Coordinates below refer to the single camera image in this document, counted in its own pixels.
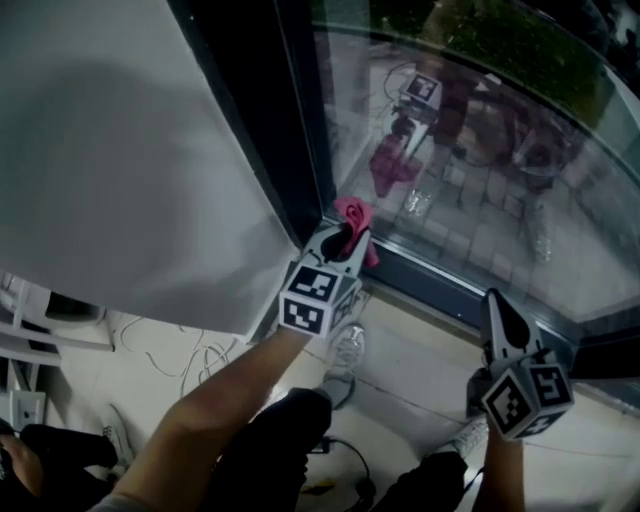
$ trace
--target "white cable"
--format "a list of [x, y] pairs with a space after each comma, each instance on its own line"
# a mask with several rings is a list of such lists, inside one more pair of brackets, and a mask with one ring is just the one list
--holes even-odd
[[[137, 317], [134, 320], [130, 321], [127, 325], [125, 325], [121, 330], [120, 330], [120, 334], [119, 334], [119, 339], [120, 339], [120, 343], [122, 344], [122, 346], [130, 353], [132, 354], [137, 354], [139, 353], [138, 351], [132, 350], [124, 341], [124, 333], [131, 327], [133, 327], [135, 324], [137, 324], [138, 322], [140, 322], [141, 320], [146, 320], [144, 317]], [[178, 330], [180, 332], [186, 333], [187, 331], [185, 331], [184, 327], [182, 327], [181, 325], [177, 326]], [[182, 398], [184, 396], [184, 386], [187, 380], [187, 376], [189, 375], [189, 370], [191, 369], [191, 365], [193, 364], [193, 360], [196, 358], [196, 356], [200, 353], [203, 354], [203, 362], [204, 362], [204, 366], [203, 369], [200, 370], [198, 372], [198, 384], [202, 384], [206, 379], [208, 379], [209, 377], [211, 377], [211, 368], [215, 365], [217, 365], [218, 363], [222, 364], [222, 367], [225, 367], [229, 364], [229, 353], [231, 352], [231, 350], [233, 350], [233, 347], [235, 347], [236, 344], [236, 338], [234, 336], [233, 341], [229, 344], [229, 346], [227, 348], [224, 348], [222, 345], [220, 345], [219, 343], [211, 343], [211, 344], [207, 344], [207, 345], [200, 345], [200, 342], [202, 341], [202, 338], [204, 337], [204, 329], [200, 330], [200, 335], [198, 336], [198, 339], [196, 340], [196, 342], [194, 343], [191, 352], [189, 354], [189, 360], [187, 361], [187, 364], [182, 368], [182, 371], [180, 373], [174, 374], [174, 373], [170, 373], [166, 370], [163, 370], [158, 363], [156, 363], [155, 359], [153, 358], [153, 355], [151, 354], [151, 352], [149, 351], [143, 351], [142, 353], [149, 359], [149, 361], [151, 362], [151, 365], [155, 368], [155, 370], [159, 373], [161, 373], [162, 375], [164, 375], [165, 377], [168, 377], [170, 379], [182, 379], [180, 382], [180, 388], [179, 388], [179, 395], [180, 398]], [[216, 355], [216, 358], [213, 361], [209, 361], [209, 353], [213, 352]]]

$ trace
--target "floor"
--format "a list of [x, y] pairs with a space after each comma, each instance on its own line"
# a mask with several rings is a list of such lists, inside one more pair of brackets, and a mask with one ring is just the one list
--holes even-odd
[[[480, 365], [480, 349], [377, 295], [360, 304], [367, 353], [354, 399], [334, 415], [330, 433], [361, 450], [380, 497], [464, 422], [466, 382]], [[108, 315], [113, 353], [61, 350], [61, 371], [47, 375], [53, 405], [49, 423], [99, 432], [99, 411], [113, 403], [125, 419], [134, 449], [140, 450], [178, 398], [182, 382], [181, 377], [162, 375], [151, 359], [164, 372], [180, 374], [201, 334], [202, 344], [222, 351], [231, 347], [230, 360], [247, 350], [230, 335], [135, 320]], [[312, 340], [274, 389], [272, 400], [293, 386], [318, 384], [325, 352], [324, 342]], [[194, 358], [185, 392], [197, 383], [201, 357], [198, 353]], [[577, 394], [573, 409], [526, 445], [528, 509], [621, 510], [640, 477], [638, 440], [640, 420]], [[481, 467], [483, 455], [481, 449], [471, 456], [469, 475]], [[347, 508], [354, 501], [353, 483], [361, 476], [359, 461], [346, 449], [311, 456], [308, 484], [329, 479], [337, 485], [323, 497], [304, 497], [299, 510]], [[471, 510], [477, 487], [459, 510]]]
[[[582, 324], [583, 331], [571, 335], [598, 335], [637, 323], [637, 318], [620, 315], [615, 317], [620, 325], [598, 322], [631, 308], [636, 316], [640, 311], [640, 222], [629, 215], [636, 210], [640, 190], [628, 170], [593, 139], [565, 128], [563, 141], [571, 141], [575, 149], [560, 151], [568, 163], [558, 166], [553, 179], [542, 180], [544, 186], [552, 186], [540, 192], [535, 188], [540, 181], [527, 181], [539, 178], [497, 163], [497, 155], [507, 147], [500, 111], [463, 94], [459, 100], [468, 111], [457, 143], [466, 149], [466, 157], [454, 156], [442, 176], [431, 178], [426, 189], [433, 191], [433, 201], [427, 213], [405, 218], [406, 198], [429, 172], [433, 138], [428, 136], [414, 154], [423, 172], [412, 181], [397, 182], [381, 197], [370, 159], [387, 134], [385, 119], [416, 62], [431, 69], [436, 79], [443, 66], [449, 75], [466, 79], [470, 70], [400, 45], [374, 47], [344, 34], [331, 34], [329, 39], [330, 51], [320, 53], [320, 68], [330, 103], [326, 109], [334, 180], [339, 195], [357, 196], [374, 206], [379, 237], [472, 285], [508, 291], [549, 325]], [[501, 91], [552, 124], [566, 124], [521, 92], [506, 85]], [[607, 140], [618, 140], [609, 110], [598, 130]], [[536, 198], [545, 210], [548, 262], [537, 259], [532, 249], [535, 223], [526, 205]]]

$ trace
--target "hand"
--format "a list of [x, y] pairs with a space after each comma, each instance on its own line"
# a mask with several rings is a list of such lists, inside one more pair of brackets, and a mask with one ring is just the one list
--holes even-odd
[[44, 473], [38, 456], [14, 435], [0, 435], [2, 447], [11, 456], [13, 472], [36, 498], [42, 493]]

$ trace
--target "glass door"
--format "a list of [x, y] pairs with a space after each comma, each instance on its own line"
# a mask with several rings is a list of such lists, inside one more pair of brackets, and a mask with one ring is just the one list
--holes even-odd
[[[277, 2], [289, 48], [301, 27], [313, 40], [314, 55], [291, 53], [298, 94], [303, 106], [322, 102], [322, 118], [307, 115], [309, 136], [322, 125], [338, 196], [375, 209], [388, 257], [374, 275], [400, 288], [416, 269], [436, 275], [457, 290], [441, 309], [472, 324], [465, 297], [497, 287], [572, 340], [640, 325], [632, 7], [303, 2], [307, 20]], [[321, 98], [306, 93], [311, 79]]]

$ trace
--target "red cloth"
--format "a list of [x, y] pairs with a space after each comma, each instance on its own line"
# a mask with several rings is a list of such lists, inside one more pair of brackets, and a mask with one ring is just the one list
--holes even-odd
[[[345, 245], [342, 250], [345, 254], [351, 254], [358, 240], [360, 240], [360, 235], [371, 224], [373, 207], [359, 197], [339, 197], [333, 202], [333, 206], [336, 207], [338, 213], [340, 213], [351, 226], [353, 235], [349, 243]], [[364, 264], [367, 267], [375, 267], [378, 263], [380, 263], [380, 258], [378, 258], [373, 242], [369, 240], [369, 245], [367, 245], [367, 250], [364, 255]]]
[[378, 197], [387, 197], [396, 181], [412, 181], [422, 168], [417, 158], [402, 161], [402, 139], [397, 135], [387, 135], [371, 156], [369, 170]]

